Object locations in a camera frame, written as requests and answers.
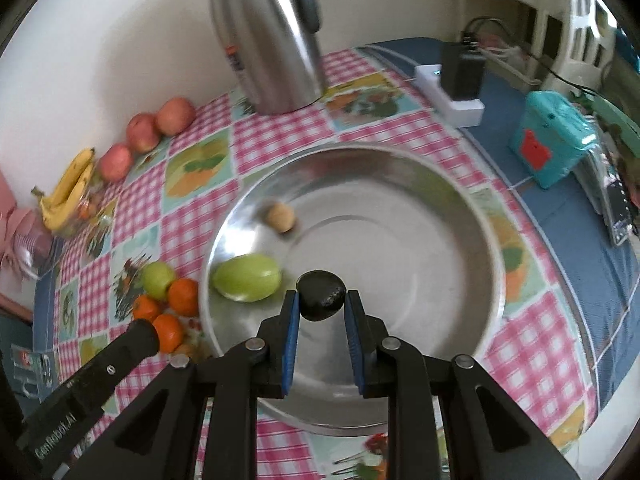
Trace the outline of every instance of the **thermos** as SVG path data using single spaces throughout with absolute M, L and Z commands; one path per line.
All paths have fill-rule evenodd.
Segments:
M 283 114 L 322 96 L 316 0 L 211 0 L 211 9 L 226 57 L 257 112 Z

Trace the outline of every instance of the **blue gripper pad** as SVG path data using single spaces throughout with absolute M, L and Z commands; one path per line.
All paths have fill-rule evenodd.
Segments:
M 353 307 L 349 294 L 344 298 L 344 327 L 347 331 L 347 341 L 349 343 L 349 356 L 351 357 L 351 367 L 353 368 L 353 381 L 358 387 L 359 394 L 364 392 L 364 357 L 356 319 L 353 315 Z
M 296 292 L 289 316 L 287 340 L 282 352 L 282 391 L 289 393 L 293 382 L 293 367 L 296 362 L 296 347 L 298 346 L 298 329 L 300 327 L 300 295 Z

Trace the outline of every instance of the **black power adapter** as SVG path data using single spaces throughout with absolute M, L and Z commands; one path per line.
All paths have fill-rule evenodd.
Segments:
M 486 59 L 475 41 L 445 43 L 440 63 L 440 86 L 452 101 L 478 99 Z

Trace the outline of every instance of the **blue table surface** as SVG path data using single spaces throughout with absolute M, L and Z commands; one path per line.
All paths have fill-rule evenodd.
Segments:
M 439 40 L 407 38 L 379 45 L 419 64 L 440 62 L 442 42 Z M 385 57 L 406 74 L 413 75 L 414 67 L 409 63 L 393 56 Z M 488 72 L 480 99 L 485 106 L 482 123 L 468 131 L 500 168 L 507 184 L 517 184 L 529 174 L 508 148 L 508 141 L 520 124 L 524 94 Z M 602 409 L 640 352 L 640 300 L 633 294 L 638 280 L 638 261 L 629 243 L 622 248 L 611 246 L 602 218 L 594 212 L 573 174 L 548 190 L 530 186 L 521 197 L 546 235 L 575 291 L 581 317 L 589 332 L 588 340 L 583 343 L 591 351 L 591 361 L 596 365 L 599 407 Z M 36 288 L 33 316 L 33 348 L 36 351 L 49 350 L 53 346 L 54 288 L 52 272 Z

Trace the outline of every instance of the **white power strip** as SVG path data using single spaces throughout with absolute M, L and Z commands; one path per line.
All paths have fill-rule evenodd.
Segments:
M 484 113 L 480 99 L 452 101 L 440 86 L 440 65 L 415 67 L 415 85 L 454 128 L 478 126 Z

